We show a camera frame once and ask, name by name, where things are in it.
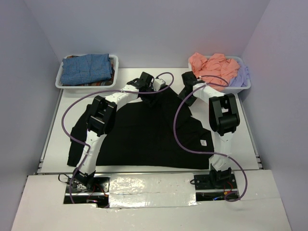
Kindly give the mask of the black long sleeve shirt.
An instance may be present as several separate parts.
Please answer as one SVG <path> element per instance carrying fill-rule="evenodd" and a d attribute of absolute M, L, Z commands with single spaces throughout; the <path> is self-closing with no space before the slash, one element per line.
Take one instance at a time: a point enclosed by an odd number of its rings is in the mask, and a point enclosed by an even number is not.
<path fill-rule="evenodd" d="M 206 152 L 214 151 L 211 132 L 180 103 L 169 88 L 152 107 L 138 102 L 120 108 L 96 165 L 208 169 Z"/>

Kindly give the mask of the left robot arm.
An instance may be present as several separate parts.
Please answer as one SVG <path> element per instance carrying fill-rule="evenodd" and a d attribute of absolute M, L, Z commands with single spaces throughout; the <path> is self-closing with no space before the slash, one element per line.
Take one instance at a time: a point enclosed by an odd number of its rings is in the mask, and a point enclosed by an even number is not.
<path fill-rule="evenodd" d="M 142 72 L 139 78 L 129 81 L 125 87 L 106 97 L 96 96 L 86 118 L 87 133 L 81 159 L 73 172 L 73 181 L 84 192 L 94 187 L 96 160 L 106 135 L 115 125 L 117 110 L 131 101 L 141 98 L 152 105 L 156 93 L 166 86 L 166 82 Z"/>

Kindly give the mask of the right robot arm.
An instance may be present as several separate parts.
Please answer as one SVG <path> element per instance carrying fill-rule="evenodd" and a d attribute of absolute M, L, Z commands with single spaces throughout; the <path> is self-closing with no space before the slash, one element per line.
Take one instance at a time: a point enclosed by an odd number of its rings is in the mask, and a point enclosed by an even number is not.
<path fill-rule="evenodd" d="M 181 100 L 191 106 L 196 99 L 208 105 L 208 118 L 211 130 L 214 132 L 214 154 L 209 157 L 209 183 L 214 188 L 220 188 L 231 181 L 231 142 L 240 124 L 235 95 L 220 92 L 214 87 L 225 88 L 229 84 L 209 83 L 196 77 L 192 71 L 181 75 L 184 88 L 178 95 Z"/>

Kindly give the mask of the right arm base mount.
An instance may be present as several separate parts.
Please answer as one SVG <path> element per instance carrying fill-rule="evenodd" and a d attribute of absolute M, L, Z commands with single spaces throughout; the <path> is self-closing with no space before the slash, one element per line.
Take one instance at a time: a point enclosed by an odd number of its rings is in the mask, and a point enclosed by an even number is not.
<path fill-rule="evenodd" d="M 221 201 L 236 200 L 239 198 L 235 175 L 231 168 L 225 171 L 210 170 L 208 174 L 194 175 L 190 184 L 195 187 L 196 200 Z"/>

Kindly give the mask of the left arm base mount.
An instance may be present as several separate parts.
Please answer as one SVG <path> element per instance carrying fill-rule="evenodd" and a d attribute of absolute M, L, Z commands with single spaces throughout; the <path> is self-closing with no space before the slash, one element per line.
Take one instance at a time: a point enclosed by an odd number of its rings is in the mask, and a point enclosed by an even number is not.
<path fill-rule="evenodd" d="M 80 183 L 74 181 L 71 186 L 71 196 L 69 193 L 69 179 L 61 180 L 59 175 L 58 180 L 66 184 L 64 193 L 64 204 L 95 204 L 100 208 L 109 207 L 109 187 L 110 177 L 98 175 L 94 177 L 93 185 L 87 189 Z"/>

